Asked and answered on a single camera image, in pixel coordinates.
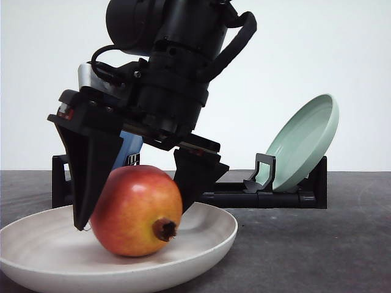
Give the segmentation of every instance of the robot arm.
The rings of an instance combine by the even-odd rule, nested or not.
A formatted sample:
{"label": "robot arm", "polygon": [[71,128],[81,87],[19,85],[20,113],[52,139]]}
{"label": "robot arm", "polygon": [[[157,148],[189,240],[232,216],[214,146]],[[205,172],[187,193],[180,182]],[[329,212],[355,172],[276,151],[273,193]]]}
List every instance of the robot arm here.
{"label": "robot arm", "polygon": [[[121,131],[175,150],[184,211],[227,170],[220,144],[192,134],[209,82],[245,47],[257,29],[253,14],[238,16],[229,1],[111,0],[106,13],[114,45],[79,68],[79,91],[66,90],[48,120],[65,145],[74,223],[82,230],[122,146]],[[227,28],[241,27],[222,51]],[[99,54],[120,49],[149,56],[114,68]]]}

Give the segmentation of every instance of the pomegranate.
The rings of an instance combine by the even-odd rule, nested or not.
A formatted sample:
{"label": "pomegranate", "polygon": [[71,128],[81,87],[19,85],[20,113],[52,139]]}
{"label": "pomegranate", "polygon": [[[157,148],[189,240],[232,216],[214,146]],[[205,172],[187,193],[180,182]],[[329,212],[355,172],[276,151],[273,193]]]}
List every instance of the pomegranate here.
{"label": "pomegranate", "polygon": [[123,256],[158,251],[176,235],[182,199],[174,180],[147,165],[113,170],[90,218],[102,246]]}

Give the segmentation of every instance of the blue component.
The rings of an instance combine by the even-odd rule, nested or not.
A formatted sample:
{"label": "blue component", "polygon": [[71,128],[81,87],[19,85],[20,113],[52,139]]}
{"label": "blue component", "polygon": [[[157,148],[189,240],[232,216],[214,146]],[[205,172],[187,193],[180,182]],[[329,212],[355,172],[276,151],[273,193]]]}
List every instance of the blue component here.
{"label": "blue component", "polygon": [[123,143],[112,170],[124,166],[128,156],[139,154],[143,144],[141,136],[126,131],[121,131],[120,137],[123,138]]}

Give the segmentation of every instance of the ceramic plate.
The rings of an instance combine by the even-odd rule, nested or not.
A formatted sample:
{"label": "ceramic plate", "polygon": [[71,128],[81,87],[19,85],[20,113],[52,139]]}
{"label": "ceramic plate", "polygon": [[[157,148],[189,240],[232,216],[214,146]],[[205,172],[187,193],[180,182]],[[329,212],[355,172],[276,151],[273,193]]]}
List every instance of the ceramic plate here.
{"label": "ceramic plate", "polygon": [[[338,126],[337,102],[330,95],[317,96],[302,107],[282,128],[266,154],[276,157],[273,190],[289,191],[319,163]],[[264,184],[269,170],[261,166],[256,182]]]}
{"label": "ceramic plate", "polygon": [[91,230],[78,231],[72,207],[66,206],[4,227],[1,269],[18,284],[43,293],[156,292],[212,268],[229,251],[237,229],[228,212],[194,203],[166,247],[126,258],[106,251]]}

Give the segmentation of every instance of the white plate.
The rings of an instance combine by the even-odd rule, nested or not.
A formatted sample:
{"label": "white plate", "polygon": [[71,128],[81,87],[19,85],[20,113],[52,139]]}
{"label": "white plate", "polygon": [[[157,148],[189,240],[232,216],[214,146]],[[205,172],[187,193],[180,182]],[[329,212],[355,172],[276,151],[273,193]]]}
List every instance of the white plate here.
{"label": "white plate", "polygon": [[228,212],[194,203],[178,235],[157,253],[126,258],[106,251],[92,231],[73,226],[72,207],[51,209],[0,231],[3,272],[42,293],[156,292],[189,281],[217,264],[235,240]]}

